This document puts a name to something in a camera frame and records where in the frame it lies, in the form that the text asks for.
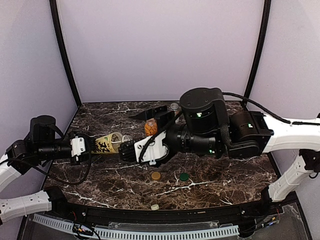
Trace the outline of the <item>orange juice bottle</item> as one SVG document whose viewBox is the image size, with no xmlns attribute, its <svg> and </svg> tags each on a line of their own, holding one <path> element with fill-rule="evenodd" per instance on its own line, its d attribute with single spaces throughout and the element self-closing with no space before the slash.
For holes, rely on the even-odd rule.
<svg viewBox="0 0 320 240">
<path fill-rule="evenodd" d="M 158 132 L 157 122 L 154 118 L 148 119 L 144 125 L 145 135 L 153 136 Z"/>
</svg>

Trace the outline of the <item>gold bottle cap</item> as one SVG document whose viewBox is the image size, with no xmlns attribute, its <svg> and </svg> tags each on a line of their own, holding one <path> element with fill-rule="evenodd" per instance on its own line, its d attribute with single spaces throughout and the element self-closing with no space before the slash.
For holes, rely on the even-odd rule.
<svg viewBox="0 0 320 240">
<path fill-rule="evenodd" d="M 159 181 L 161 179 L 161 174 L 159 172 L 155 171 L 151 174 L 151 179 L 153 181 Z"/>
</svg>

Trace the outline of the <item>white tea bottle cap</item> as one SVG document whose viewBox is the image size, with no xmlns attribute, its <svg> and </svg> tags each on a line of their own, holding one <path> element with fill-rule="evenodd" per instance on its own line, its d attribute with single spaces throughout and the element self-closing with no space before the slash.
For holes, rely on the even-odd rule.
<svg viewBox="0 0 320 240">
<path fill-rule="evenodd" d="M 159 206 L 158 204 L 153 204 L 153 205 L 150 207 L 150 209 L 151 209 L 152 211 L 157 211 L 157 210 L 160 209 L 160 206 Z"/>
</svg>

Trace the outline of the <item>green bottle cap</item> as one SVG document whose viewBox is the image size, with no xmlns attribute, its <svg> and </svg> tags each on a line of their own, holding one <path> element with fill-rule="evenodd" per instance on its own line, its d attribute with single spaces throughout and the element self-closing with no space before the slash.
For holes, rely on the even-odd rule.
<svg viewBox="0 0 320 240">
<path fill-rule="evenodd" d="M 188 173 L 186 173 L 186 172 L 180 173 L 180 175 L 179 175 L 179 180 L 180 180 L 180 181 L 185 182 L 185 181 L 187 181 L 188 179 L 189 179 L 189 174 L 188 174 Z"/>
</svg>

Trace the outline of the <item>brown drink bottle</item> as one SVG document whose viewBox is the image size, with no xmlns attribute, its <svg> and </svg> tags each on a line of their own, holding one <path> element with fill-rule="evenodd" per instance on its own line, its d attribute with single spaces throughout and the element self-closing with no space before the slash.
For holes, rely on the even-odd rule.
<svg viewBox="0 0 320 240">
<path fill-rule="evenodd" d="M 180 106 L 178 103 L 173 102 L 170 105 L 170 110 L 174 112 L 174 115 L 177 116 L 180 113 Z"/>
</svg>

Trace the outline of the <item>right black frame post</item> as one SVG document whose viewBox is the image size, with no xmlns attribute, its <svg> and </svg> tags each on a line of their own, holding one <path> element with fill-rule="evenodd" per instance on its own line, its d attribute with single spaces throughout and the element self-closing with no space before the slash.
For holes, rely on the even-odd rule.
<svg viewBox="0 0 320 240">
<path fill-rule="evenodd" d="M 255 49 L 248 81 L 244 91 L 244 97 L 246 98 L 250 97 L 253 86 L 254 86 L 254 82 L 256 79 L 256 75 L 257 75 L 257 71 L 258 71 L 258 67 L 259 67 L 259 63 L 260 63 L 260 59 L 261 59 L 261 55 L 262 55 L 262 51 L 265 43 L 265 37 L 267 34 L 271 4 L 272 4 L 271 0 L 265 0 L 263 3 L 263 10 L 262 10 L 261 23 L 260 23 L 259 34 L 257 38 L 256 49 Z"/>
</svg>

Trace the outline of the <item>yellow tea bottle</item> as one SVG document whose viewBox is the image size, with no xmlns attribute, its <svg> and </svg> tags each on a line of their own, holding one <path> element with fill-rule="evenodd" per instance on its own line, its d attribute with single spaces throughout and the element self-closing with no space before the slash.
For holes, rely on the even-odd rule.
<svg viewBox="0 0 320 240">
<path fill-rule="evenodd" d="M 94 138 L 91 153 L 99 155 L 118 154 L 120 145 L 133 140 L 132 136 L 120 132 L 112 132 L 99 138 Z"/>
</svg>

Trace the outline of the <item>black frame post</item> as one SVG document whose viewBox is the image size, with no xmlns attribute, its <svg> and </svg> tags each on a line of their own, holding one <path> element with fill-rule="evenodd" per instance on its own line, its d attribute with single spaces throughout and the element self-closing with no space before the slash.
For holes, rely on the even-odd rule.
<svg viewBox="0 0 320 240">
<path fill-rule="evenodd" d="M 250 97 L 253 86 L 254 86 L 254 82 L 256 79 L 256 75 L 257 75 L 257 71 L 258 71 L 258 67 L 259 67 L 259 63 L 260 63 L 260 59 L 261 59 L 261 55 L 262 55 L 262 51 L 265 43 L 265 37 L 267 34 L 271 4 L 272 4 L 271 0 L 265 0 L 263 3 L 263 10 L 262 10 L 261 23 L 260 23 L 259 34 L 257 38 L 256 49 L 255 49 L 248 81 L 244 91 L 244 97 L 246 98 Z"/>
<path fill-rule="evenodd" d="M 49 0 L 49 5 L 50 5 L 50 12 L 51 12 L 51 18 L 52 18 L 52 23 L 54 27 L 55 37 L 58 44 L 58 49 L 59 49 L 60 57 L 64 67 L 64 71 L 67 77 L 67 81 L 68 81 L 74 102 L 77 108 L 80 108 L 82 106 L 82 101 L 81 101 L 79 91 L 77 89 L 76 82 L 73 76 L 71 64 L 70 64 L 68 53 L 67 53 L 66 44 L 63 37 L 63 31 L 62 31 L 62 26 L 61 26 L 59 11 L 58 11 L 58 2 L 56 0 Z"/>
</svg>

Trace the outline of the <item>black front rail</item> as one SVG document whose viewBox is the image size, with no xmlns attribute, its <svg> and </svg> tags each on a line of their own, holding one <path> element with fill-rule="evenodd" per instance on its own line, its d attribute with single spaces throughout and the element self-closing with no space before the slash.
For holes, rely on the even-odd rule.
<svg viewBox="0 0 320 240">
<path fill-rule="evenodd" d="M 125 210 L 70 203 L 59 188 L 45 190 L 53 201 L 51 216 L 75 220 L 89 225 L 114 223 L 186 224 L 206 221 L 246 223 L 270 213 L 271 204 L 260 201 L 223 207 L 191 210 Z"/>
</svg>

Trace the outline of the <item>left black frame post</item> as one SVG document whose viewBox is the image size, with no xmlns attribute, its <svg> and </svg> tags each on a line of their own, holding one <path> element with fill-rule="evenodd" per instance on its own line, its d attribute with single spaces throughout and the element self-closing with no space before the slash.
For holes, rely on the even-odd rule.
<svg viewBox="0 0 320 240">
<path fill-rule="evenodd" d="M 60 57 L 64 67 L 64 71 L 67 77 L 67 81 L 68 81 L 74 102 L 77 108 L 80 108 L 82 106 L 82 101 L 81 101 L 79 91 L 77 89 L 76 82 L 73 76 L 71 64 L 70 64 L 68 53 L 67 53 L 66 44 L 63 37 L 63 31 L 62 31 L 62 26 L 61 26 L 59 11 L 58 11 L 58 2 L 56 0 L 49 0 L 49 5 L 50 5 L 50 12 L 51 12 L 51 18 L 52 18 L 52 23 L 54 27 L 55 37 L 58 44 L 58 49 L 59 49 Z"/>
</svg>

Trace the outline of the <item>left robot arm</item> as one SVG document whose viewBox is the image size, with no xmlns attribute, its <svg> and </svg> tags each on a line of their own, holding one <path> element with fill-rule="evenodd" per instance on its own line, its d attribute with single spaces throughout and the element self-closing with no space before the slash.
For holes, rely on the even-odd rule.
<svg viewBox="0 0 320 240">
<path fill-rule="evenodd" d="M 56 125 L 56 119 L 50 115 L 40 115 L 30 120 L 27 136 L 15 141 L 7 148 L 0 159 L 0 189 L 35 169 L 45 176 L 68 186 L 82 184 L 89 171 L 77 182 L 58 179 L 40 166 L 54 160 L 69 159 L 72 166 L 92 160 L 92 153 L 97 149 L 94 138 L 80 132 L 71 132 L 65 136 Z M 68 201 L 58 186 L 47 187 L 34 194 L 2 199 L 0 201 L 0 222 L 40 212 L 53 212 L 63 217 L 71 214 Z"/>
</svg>

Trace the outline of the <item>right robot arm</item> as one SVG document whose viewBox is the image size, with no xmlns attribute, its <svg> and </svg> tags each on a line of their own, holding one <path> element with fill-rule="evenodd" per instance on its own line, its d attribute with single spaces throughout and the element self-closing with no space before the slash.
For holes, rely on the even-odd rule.
<svg viewBox="0 0 320 240">
<path fill-rule="evenodd" d="M 262 154 L 297 149 L 292 165 L 261 192 L 266 205 L 281 202 L 304 178 L 320 171 L 320 120 L 285 119 L 267 108 L 229 115 L 226 93 L 219 88 L 198 87 L 179 99 L 185 124 L 164 112 L 156 134 L 121 144 L 123 160 L 157 165 L 177 152 L 212 155 L 227 153 L 231 159 L 246 159 Z"/>
</svg>

